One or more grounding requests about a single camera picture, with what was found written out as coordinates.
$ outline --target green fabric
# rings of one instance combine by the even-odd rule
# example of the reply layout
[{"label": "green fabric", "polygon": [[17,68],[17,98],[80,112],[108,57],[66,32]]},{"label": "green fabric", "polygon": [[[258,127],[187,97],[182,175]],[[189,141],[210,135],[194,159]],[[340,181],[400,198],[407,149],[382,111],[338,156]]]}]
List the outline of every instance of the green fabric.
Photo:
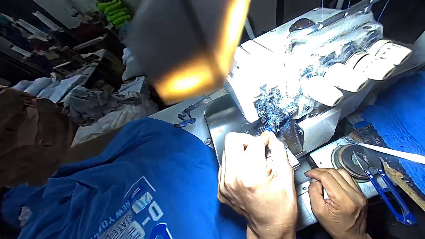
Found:
[{"label": "green fabric", "polygon": [[119,25],[119,24],[121,24],[121,23],[123,23],[123,22],[125,22],[125,21],[127,21],[127,20],[130,20],[131,19],[131,17],[129,16],[129,15],[126,15],[126,16],[123,16],[123,17],[119,17],[119,18],[117,18],[115,21],[113,21],[112,23],[114,24],[114,25]]},{"label": "green fabric", "polygon": [[122,12],[119,12],[119,13],[113,15],[113,16],[106,17],[106,19],[110,22],[113,22],[114,20],[116,20],[120,17],[126,16],[126,15],[128,15],[128,14],[126,12],[122,11]]},{"label": "green fabric", "polygon": [[111,5],[115,4],[115,3],[117,3],[117,0],[113,0],[113,1],[110,1],[110,2],[107,2],[107,3],[99,3],[98,2],[98,3],[96,3],[96,6],[97,6],[97,8],[99,8],[99,10],[101,12],[103,12],[106,7],[111,6]]},{"label": "green fabric", "polygon": [[113,11],[110,11],[110,12],[108,12],[108,16],[113,16],[113,15],[115,15],[115,14],[117,14],[117,13],[119,13],[119,12],[122,12],[122,11],[124,11],[124,12],[126,12],[127,13],[127,8],[126,7],[124,7],[124,8],[121,8],[121,9],[117,9],[117,10],[113,10]]},{"label": "green fabric", "polygon": [[117,9],[120,9],[120,8],[123,8],[124,6],[122,5],[122,3],[121,3],[121,1],[118,1],[117,3],[115,3],[115,4],[113,4],[113,5],[111,5],[111,6],[108,6],[108,7],[106,7],[105,8],[105,12],[104,13],[109,13],[109,12],[111,12],[111,11],[113,11],[113,10],[117,10]]}]

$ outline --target blue-handled scissors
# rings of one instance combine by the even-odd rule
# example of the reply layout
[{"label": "blue-handled scissors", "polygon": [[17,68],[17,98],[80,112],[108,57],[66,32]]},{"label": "blue-handled scissors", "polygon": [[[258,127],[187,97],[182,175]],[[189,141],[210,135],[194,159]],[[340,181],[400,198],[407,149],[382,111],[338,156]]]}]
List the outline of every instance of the blue-handled scissors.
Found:
[{"label": "blue-handled scissors", "polygon": [[[379,195],[384,200],[387,207],[390,209],[391,213],[394,215],[394,217],[397,219],[397,221],[404,223],[406,225],[413,225],[416,223],[416,217],[413,215],[412,212],[410,212],[409,208],[403,201],[403,199],[400,197],[396,189],[394,188],[392,182],[385,174],[385,171],[382,166],[381,159],[378,157],[377,154],[371,153],[368,149],[364,148],[364,157],[359,156],[358,153],[353,151],[353,156],[357,160],[359,166],[362,168],[362,170],[366,173],[366,175],[369,177],[369,180],[372,182],[375,189],[378,191]],[[383,188],[379,185],[378,179],[381,178],[384,183],[386,184],[386,188]],[[402,214],[398,213],[393,205],[391,204],[390,200],[388,199],[386,193],[392,193],[395,200],[397,201],[398,205],[400,206],[402,210]]]}]

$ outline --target bolt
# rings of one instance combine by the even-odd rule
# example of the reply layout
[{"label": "bolt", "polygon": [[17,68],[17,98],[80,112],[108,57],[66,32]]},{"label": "bolt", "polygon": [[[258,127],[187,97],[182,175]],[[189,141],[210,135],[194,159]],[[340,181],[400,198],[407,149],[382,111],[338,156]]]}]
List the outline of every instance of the bolt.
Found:
[{"label": "bolt", "polygon": [[204,144],[205,144],[205,145],[210,145],[210,144],[211,144],[211,139],[210,139],[210,138],[206,139],[206,140],[204,141]]}]

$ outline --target finger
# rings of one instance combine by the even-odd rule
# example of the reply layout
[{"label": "finger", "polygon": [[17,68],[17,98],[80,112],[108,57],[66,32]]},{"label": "finger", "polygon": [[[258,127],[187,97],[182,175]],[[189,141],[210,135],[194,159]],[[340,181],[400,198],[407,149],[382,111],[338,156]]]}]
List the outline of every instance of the finger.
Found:
[{"label": "finger", "polygon": [[234,186],[234,182],[237,176],[237,171],[243,163],[243,155],[245,147],[252,142],[254,137],[249,134],[240,134],[235,132],[230,132],[224,138],[224,152],[223,159],[225,164],[223,166],[222,160],[222,170],[224,168],[223,183],[224,186]]},{"label": "finger", "polygon": [[230,160],[227,162],[228,165],[242,158],[245,147],[247,147],[253,139],[254,137],[250,134],[230,132],[226,135],[224,138],[224,152],[227,160]]},{"label": "finger", "polygon": [[345,195],[346,191],[336,181],[334,176],[326,171],[321,171],[318,168],[311,169],[304,173],[304,175],[311,179],[316,179],[326,189],[328,196],[332,200],[340,201],[341,196]]},{"label": "finger", "polygon": [[349,192],[349,193],[355,193],[356,190],[345,180],[345,178],[334,168],[317,168],[317,170],[328,172],[332,174],[332,176],[335,178],[335,180],[341,185],[341,187]]},{"label": "finger", "polygon": [[288,175],[292,174],[294,171],[292,170],[291,165],[289,164],[288,154],[286,152],[286,148],[282,142],[280,142],[273,132],[269,132],[269,150],[270,150],[270,158],[272,169],[280,175]]},{"label": "finger", "polygon": [[266,163],[266,145],[269,143],[269,135],[262,133],[258,137],[254,137],[246,146],[244,153],[244,165],[252,167],[255,170],[265,168]]},{"label": "finger", "polygon": [[363,195],[363,192],[360,190],[357,182],[350,176],[350,174],[345,169],[338,169],[339,174],[347,181],[347,183],[358,193]]},{"label": "finger", "polygon": [[314,215],[323,216],[326,212],[326,203],[323,199],[323,187],[320,182],[311,182],[309,186],[310,204]]}]

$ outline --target blue thread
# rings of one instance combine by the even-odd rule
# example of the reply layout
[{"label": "blue thread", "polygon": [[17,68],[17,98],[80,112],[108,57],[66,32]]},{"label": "blue thread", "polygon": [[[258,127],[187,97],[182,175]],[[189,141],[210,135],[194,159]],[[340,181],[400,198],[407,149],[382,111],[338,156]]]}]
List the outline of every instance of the blue thread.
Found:
[{"label": "blue thread", "polygon": [[379,20],[381,19],[382,13],[384,13],[385,8],[387,7],[388,3],[390,2],[390,0],[387,1],[387,3],[385,4],[384,8],[382,9],[381,14],[379,14],[378,20],[377,22],[379,22]]}]

